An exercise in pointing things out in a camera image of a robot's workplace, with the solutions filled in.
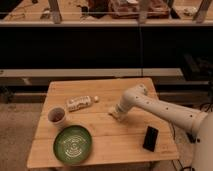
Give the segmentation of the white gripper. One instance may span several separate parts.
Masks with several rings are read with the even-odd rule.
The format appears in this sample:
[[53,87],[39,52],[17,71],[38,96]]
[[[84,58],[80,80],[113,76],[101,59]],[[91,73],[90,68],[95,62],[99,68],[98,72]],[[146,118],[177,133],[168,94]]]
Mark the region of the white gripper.
[[127,101],[120,100],[115,107],[119,107],[126,114],[131,109],[131,104]]

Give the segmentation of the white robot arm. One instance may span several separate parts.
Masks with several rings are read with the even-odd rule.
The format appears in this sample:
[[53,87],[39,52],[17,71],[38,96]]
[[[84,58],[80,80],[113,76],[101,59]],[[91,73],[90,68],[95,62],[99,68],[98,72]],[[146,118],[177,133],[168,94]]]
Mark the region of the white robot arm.
[[113,116],[122,120],[133,107],[150,112],[190,133],[196,139],[191,171],[213,171],[212,113],[151,98],[143,84],[124,91],[114,107]]

